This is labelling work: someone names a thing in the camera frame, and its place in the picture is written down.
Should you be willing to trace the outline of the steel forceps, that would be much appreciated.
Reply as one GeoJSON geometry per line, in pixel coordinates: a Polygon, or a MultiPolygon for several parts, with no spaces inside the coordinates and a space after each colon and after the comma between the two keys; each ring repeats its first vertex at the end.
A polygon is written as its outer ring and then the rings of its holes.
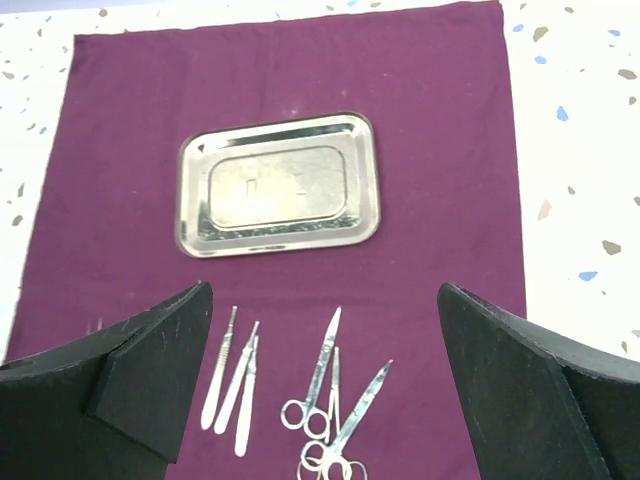
{"type": "MultiPolygon", "coordinates": [[[[332,355],[332,367],[331,367],[331,382],[330,393],[328,403],[328,430],[320,438],[323,446],[329,446],[329,441],[332,440],[331,434],[334,433],[336,437],[341,434],[341,418],[340,418],[340,350],[338,347],[333,349],[332,355]]],[[[306,459],[308,465],[312,465],[309,468],[304,464],[302,460],[297,465],[297,478],[302,479],[302,471],[309,471],[316,474],[317,479],[322,479],[322,472],[320,466],[322,462],[318,458],[308,457],[306,459]]],[[[368,472],[366,466],[357,460],[349,461],[349,468],[347,473],[341,470],[343,479],[367,479],[368,472]]]]}

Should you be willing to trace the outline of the steel scissors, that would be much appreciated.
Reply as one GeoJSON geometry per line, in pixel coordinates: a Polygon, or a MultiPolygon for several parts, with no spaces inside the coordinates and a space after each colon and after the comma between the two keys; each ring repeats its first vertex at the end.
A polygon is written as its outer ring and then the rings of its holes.
{"type": "Polygon", "coordinates": [[[330,432],[329,414],[317,407],[317,401],[334,349],[341,314],[342,307],[338,306],[325,331],[305,399],[287,400],[280,412],[281,423],[285,428],[289,430],[302,429],[311,440],[322,440],[330,432]],[[296,422],[290,421],[287,417],[288,411],[293,407],[297,407],[301,412],[300,419],[296,422]],[[311,428],[314,416],[318,416],[323,420],[323,430],[320,432],[314,432],[311,428]]]}

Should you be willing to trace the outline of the purple surgical cloth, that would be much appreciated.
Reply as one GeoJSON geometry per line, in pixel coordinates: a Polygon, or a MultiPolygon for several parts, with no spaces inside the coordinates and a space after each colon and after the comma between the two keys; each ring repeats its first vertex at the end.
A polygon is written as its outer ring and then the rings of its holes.
{"type": "Polygon", "coordinates": [[[436,296],[453,282],[526,311],[503,13],[494,2],[75,40],[10,359],[115,323],[198,281],[215,320],[204,401],[232,304],[259,336],[246,457],[192,414],[172,479],[292,479],[280,421],[342,314],[341,401],[390,369],[345,448],[373,479],[474,479],[436,296]],[[177,157],[195,134],[354,111],[371,123],[381,224],[349,247],[195,259],[174,239],[177,157]]]}

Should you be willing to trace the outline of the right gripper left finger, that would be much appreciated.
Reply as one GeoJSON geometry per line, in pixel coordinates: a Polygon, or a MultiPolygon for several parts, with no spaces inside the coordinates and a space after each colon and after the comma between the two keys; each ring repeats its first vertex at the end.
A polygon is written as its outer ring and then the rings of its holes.
{"type": "Polygon", "coordinates": [[[4,479],[162,479],[176,463],[211,326],[199,282],[1,368],[4,479]]]}

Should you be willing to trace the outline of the steel needle holder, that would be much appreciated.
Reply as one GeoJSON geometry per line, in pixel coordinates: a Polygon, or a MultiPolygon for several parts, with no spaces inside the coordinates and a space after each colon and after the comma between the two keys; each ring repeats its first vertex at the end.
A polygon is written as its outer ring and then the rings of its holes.
{"type": "Polygon", "coordinates": [[[390,359],[378,371],[331,443],[309,440],[304,445],[298,462],[298,471],[304,469],[315,473],[317,479],[329,479],[330,470],[337,465],[340,467],[342,479],[368,478],[366,466],[360,461],[347,459],[343,450],[382,388],[393,362],[394,360],[390,359]]]}

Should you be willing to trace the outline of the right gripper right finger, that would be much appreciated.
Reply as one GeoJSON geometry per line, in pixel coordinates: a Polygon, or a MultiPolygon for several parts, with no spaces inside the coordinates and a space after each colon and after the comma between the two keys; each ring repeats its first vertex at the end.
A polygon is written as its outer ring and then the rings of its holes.
{"type": "Polygon", "coordinates": [[[451,283],[438,313],[484,479],[636,479],[639,364],[451,283]]]}

